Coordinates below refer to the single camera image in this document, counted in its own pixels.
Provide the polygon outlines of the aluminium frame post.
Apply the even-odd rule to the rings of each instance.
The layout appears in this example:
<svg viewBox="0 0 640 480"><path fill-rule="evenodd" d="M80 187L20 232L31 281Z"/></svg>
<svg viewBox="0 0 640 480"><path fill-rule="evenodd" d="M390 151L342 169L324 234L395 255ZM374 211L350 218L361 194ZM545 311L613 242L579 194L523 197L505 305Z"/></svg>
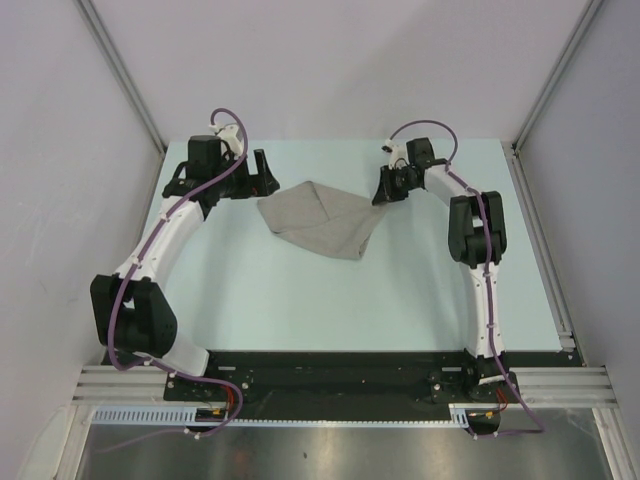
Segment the aluminium frame post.
<svg viewBox="0 0 640 480"><path fill-rule="evenodd" d="M92 36L99 52L118 84L124 98L129 103L134 115L140 122L149 141L155 150L163 156L168 146L162 139L160 130L153 119L151 111L145 102L134 78L132 77L109 29L99 13L95 3L91 0L73 0L81 19Z"/></svg>
<svg viewBox="0 0 640 480"><path fill-rule="evenodd" d="M585 3L567 41L547 75L540 92L536 96L521 127L518 129L515 138L511 141L511 149L515 154L519 154L526 144L534 127L551 102L555 91L568 73L571 63L586 40L591 27L606 5L607 1L605 0L589 0Z"/></svg>

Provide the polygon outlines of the left aluminium frame post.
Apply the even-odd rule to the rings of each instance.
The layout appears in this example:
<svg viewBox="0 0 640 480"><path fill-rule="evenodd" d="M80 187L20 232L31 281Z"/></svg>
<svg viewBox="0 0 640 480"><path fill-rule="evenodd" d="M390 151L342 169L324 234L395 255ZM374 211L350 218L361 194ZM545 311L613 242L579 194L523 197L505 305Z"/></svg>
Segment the left aluminium frame post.
<svg viewBox="0 0 640 480"><path fill-rule="evenodd" d="M168 146L162 139L160 130L153 119L151 111L145 102L134 78L132 77L109 29L99 13L95 3L91 0L73 0L81 19L92 36L99 52L118 84L124 98L129 103L134 115L140 122L149 141L155 150L163 156Z"/></svg>

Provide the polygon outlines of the grey cloth napkin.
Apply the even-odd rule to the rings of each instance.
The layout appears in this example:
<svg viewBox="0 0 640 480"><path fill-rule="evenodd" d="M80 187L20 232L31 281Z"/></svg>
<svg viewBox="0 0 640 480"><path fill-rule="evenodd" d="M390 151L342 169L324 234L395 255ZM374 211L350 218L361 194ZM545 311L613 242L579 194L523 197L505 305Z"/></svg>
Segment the grey cloth napkin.
<svg viewBox="0 0 640 480"><path fill-rule="evenodd" d="M360 260L387 212L365 197L305 181L257 202L270 232L329 258Z"/></svg>

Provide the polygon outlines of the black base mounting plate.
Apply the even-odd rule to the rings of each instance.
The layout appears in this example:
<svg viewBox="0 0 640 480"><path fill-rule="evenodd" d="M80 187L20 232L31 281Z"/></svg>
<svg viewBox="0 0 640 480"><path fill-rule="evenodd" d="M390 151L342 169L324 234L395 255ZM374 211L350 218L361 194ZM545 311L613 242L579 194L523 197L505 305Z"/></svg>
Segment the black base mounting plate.
<svg viewBox="0 0 640 480"><path fill-rule="evenodd" d="M202 380L161 379L170 404L218 408L232 402L243 421L409 422L448 418L452 404L516 404L530 371L582 365L575 352L508 352L497 367L462 352L218 353Z"/></svg>

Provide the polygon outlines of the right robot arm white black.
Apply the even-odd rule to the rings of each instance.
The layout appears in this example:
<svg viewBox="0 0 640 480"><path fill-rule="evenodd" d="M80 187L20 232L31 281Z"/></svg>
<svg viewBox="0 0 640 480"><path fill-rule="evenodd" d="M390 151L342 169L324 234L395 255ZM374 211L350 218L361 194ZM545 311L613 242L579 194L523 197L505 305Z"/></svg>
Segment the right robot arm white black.
<svg viewBox="0 0 640 480"><path fill-rule="evenodd" d="M463 274L470 315L464 349L469 370L461 376L461 388L469 399L484 401L507 375L497 305L499 264L507 248L502 197L463 180L435 156L426 137L405 145L388 139L382 150L389 161L380 168L374 205L403 201L423 189L448 207L447 245Z"/></svg>

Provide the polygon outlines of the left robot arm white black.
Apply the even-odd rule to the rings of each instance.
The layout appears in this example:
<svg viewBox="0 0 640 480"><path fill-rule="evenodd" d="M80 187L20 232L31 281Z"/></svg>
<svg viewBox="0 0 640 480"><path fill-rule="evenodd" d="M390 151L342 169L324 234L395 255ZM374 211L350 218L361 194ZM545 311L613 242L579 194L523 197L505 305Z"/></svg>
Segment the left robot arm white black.
<svg viewBox="0 0 640 480"><path fill-rule="evenodd" d="M181 333L164 287L183 248L220 200L266 197L279 189L265 152L254 152L256 173L249 171L247 153L236 124L191 137L186 160L161 193L151 230L113 274L97 275L90 285L98 338L109 353L133 354L187 374L187 389L202 400L219 392L221 376L207 366L208 351Z"/></svg>

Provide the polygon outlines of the aluminium front rail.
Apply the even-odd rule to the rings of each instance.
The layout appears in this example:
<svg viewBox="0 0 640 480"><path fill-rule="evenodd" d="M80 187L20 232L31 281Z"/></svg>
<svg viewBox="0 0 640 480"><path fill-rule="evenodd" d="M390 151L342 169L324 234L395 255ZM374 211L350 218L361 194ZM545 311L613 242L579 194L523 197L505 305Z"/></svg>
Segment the aluminium front rail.
<svg viewBox="0 0 640 480"><path fill-rule="evenodd" d="M510 405L524 400L533 408L611 407L617 403L602 367L516 367L511 372L515 393L504 380L473 386L455 368L223 368L221 374L241 390L247 403L276 394L299 394L305 401L315 397L373 399L387 395L442 404L489 404L504 398ZM216 404L225 397L221 386L172 377L151 367L118 372L110 366L89 366L82 370L72 399L79 404Z"/></svg>

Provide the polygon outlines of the right aluminium frame post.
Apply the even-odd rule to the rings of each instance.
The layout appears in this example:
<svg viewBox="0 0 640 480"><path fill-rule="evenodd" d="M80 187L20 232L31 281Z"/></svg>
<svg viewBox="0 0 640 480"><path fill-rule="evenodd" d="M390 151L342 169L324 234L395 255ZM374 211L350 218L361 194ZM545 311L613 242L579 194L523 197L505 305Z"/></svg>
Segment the right aluminium frame post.
<svg viewBox="0 0 640 480"><path fill-rule="evenodd" d="M515 154L519 154L526 144L534 127L551 102L555 91L568 73L571 63L586 40L591 27L606 5L607 1L605 0L589 0L585 3L567 41L547 75L540 92L536 96L521 127L518 129L515 138L511 141L511 149Z"/></svg>

